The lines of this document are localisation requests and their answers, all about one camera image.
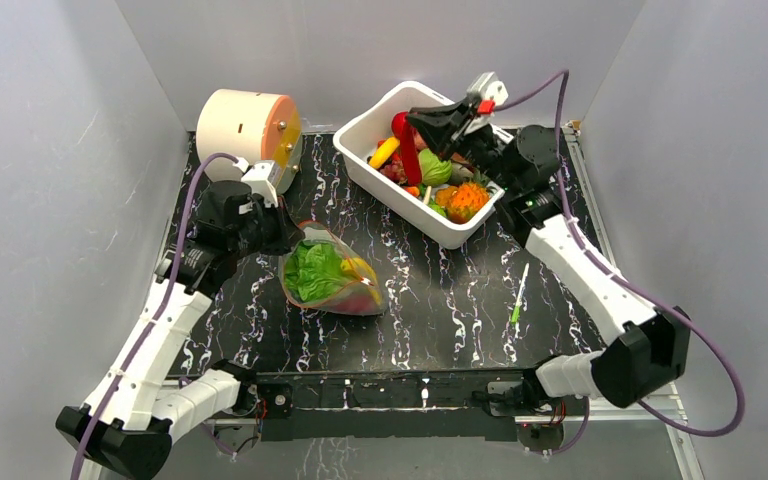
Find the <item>napa cabbage toy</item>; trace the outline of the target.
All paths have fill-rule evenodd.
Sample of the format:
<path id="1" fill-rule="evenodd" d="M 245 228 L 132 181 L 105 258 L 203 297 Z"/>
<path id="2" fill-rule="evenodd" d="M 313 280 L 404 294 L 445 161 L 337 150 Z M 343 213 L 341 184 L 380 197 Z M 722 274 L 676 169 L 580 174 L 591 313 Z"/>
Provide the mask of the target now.
<path id="1" fill-rule="evenodd" d="M 345 287 L 333 243 L 301 242 L 284 263 L 284 285 L 301 303 L 321 302 Z"/>

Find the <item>long red chili toy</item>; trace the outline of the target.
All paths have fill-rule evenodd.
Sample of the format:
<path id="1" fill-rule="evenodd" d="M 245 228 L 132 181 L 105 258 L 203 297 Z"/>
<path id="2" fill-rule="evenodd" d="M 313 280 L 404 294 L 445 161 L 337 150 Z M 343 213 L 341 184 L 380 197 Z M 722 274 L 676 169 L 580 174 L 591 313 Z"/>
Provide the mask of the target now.
<path id="1" fill-rule="evenodd" d="M 391 121 L 391 130 L 400 141 L 402 165 L 407 183 L 418 185 L 422 181 L 422 173 L 414 141 L 414 130 L 407 121 L 407 114 L 407 111 L 395 114 Z"/>

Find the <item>clear zip bag orange zipper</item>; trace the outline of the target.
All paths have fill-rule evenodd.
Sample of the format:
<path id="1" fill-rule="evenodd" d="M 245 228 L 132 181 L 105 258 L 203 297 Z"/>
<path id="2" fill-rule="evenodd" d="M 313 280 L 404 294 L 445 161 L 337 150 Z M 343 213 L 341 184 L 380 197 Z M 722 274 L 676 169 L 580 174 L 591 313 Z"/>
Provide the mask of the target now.
<path id="1" fill-rule="evenodd" d="M 279 280 L 292 304 L 340 315 L 376 316 L 386 301 L 373 267 L 324 225 L 305 221 L 300 240 L 279 262 Z"/>

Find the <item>purple beet toy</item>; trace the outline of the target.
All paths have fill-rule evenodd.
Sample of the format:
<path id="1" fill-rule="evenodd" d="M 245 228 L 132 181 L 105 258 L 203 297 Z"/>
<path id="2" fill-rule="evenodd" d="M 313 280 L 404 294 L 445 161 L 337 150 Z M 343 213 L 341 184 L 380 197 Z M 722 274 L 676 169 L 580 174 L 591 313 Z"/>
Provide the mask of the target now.
<path id="1" fill-rule="evenodd" d="M 371 297 L 350 297 L 335 306 L 335 312 L 342 315 L 373 316 L 383 311 L 383 305 Z"/>

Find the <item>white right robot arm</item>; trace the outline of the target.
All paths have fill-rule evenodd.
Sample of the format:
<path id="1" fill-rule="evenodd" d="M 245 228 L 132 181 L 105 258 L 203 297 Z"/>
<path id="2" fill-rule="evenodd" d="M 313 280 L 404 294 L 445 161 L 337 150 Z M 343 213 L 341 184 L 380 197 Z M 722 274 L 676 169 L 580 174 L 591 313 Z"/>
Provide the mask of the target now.
<path id="1" fill-rule="evenodd" d="M 559 355 L 525 376 L 523 399 L 537 414 L 565 396 L 604 398 L 627 407 L 685 372 L 690 330 L 676 314 L 622 286 L 622 275 L 584 236 L 560 181 L 560 128 L 530 125 L 505 141 L 484 120 L 491 104 L 477 97 L 414 107 L 407 123 L 442 159 L 457 153 L 504 191 L 497 204 L 503 229 L 560 280 L 597 326 L 604 349 Z"/>

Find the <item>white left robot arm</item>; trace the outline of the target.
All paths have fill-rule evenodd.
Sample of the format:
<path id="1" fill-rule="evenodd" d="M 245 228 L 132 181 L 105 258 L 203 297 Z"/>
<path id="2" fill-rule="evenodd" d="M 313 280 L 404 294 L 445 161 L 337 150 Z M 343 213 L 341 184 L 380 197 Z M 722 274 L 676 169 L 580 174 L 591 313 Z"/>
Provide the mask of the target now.
<path id="1" fill-rule="evenodd" d="M 283 199 L 266 181 L 217 181 L 186 204 L 174 244 L 132 332 L 98 386 L 61 410 L 56 428 L 75 448 L 71 478 L 102 469 L 152 479 L 172 446 L 219 412 L 250 416 L 261 402 L 255 376 L 218 361 L 176 392 L 160 391 L 195 323 L 247 256 L 280 256 L 302 238 Z"/>

